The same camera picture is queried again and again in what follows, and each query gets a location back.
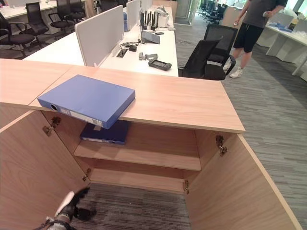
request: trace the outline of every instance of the binder ring hole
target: binder ring hole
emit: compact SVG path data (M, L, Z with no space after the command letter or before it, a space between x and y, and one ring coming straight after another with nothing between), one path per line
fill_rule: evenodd
M52 108L53 110L55 110L55 111L58 110L57 107L56 107L54 104L51 104L50 106L51 106L51 108Z

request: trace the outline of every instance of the gray t-shirt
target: gray t-shirt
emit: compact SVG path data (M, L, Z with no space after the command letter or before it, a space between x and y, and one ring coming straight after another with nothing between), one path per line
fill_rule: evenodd
M266 11L272 11L276 6L286 6L288 0L249 0L250 5L246 12L244 23L264 28L268 19L263 17Z

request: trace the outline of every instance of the black shorts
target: black shorts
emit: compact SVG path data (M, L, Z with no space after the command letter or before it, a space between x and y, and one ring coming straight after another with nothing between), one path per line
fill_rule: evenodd
M244 48L244 52L251 52L262 31L261 27L242 23L236 36L234 48Z

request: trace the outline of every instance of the white sneaker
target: white sneaker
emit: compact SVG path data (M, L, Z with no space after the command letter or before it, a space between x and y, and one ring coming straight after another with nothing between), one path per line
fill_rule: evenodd
M231 61L227 61L226 64L223 66L224 72L227 73L230 67L231 67Z
M241 69L241 67L239 67L239 68L236 70L236 72L230 74L230 77L231 77L231 78L239 78L239 77L241 77L242 73L243 73L243 69Z

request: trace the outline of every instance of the robotic hand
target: robotic hand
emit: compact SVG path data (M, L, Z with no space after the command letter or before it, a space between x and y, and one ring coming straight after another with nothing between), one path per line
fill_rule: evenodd
M69 192L58 208L55 219L48 219L45 224L35 230L75 230L70 226L73 217L85 221L90 220L96 214L96 210L77 208L80 199L85 197L89 189L86 187L77 193Z

